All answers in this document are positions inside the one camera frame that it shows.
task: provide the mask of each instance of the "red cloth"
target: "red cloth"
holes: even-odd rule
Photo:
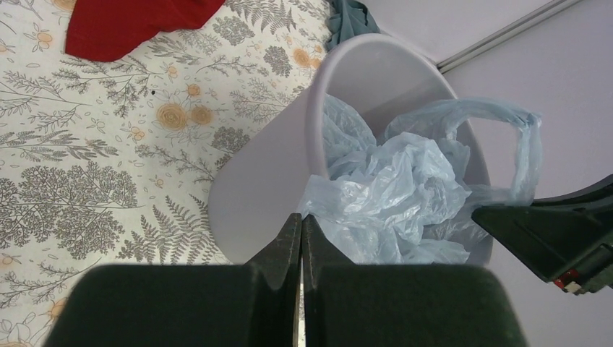
[[[225,0],[78,0],[66,37],[66,53],[115,61],[160,31],[198,29]]]

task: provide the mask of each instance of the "white wall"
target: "white wall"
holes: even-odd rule
[[[519,20],[549,0],[361,0],[386,33],[435,62]]]
[[[585,0],[446,78],[460,96],[502,98],[544,115],[537,195],[548,197],[613,174],[612,56],[613,1]],[[473,125],[492,183],[508,185],[513,133],[487,121]],[[564,294],[499,244],[489,268],[505,285],[531,346],[613,346],[613,289]]]

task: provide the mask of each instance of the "trash can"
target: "trash can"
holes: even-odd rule
[[[326,94],[353,106],[375,136],[397,115],[455,98],[433,64],[390,36],[360,35],[334,48],[311,87],[215,177],[208,202],[210,227],[230,261],[246,262],[275,238],[296,211],[310,175],[328,177],[322,140]],[[471,148],[465,182],[489,184],[469,123],[458,129],[458,140]]]

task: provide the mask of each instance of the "floral fabric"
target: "floral fabric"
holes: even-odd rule
[[[102,64],[63,53],[74,3],[0,0],[0,347],[41,346],[93,266],[227,262],[210,184],[330,35],[325,0],[228,0]]]

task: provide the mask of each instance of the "gray-green cloth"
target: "gray-green cloth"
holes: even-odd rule
[[[327,22],[327,27],[332,32],[332,37],[326,42],[328,50],[353,36],[381,33],[367,7],[361,2],[355,0],[332,0],[331,2],[336,14]]]

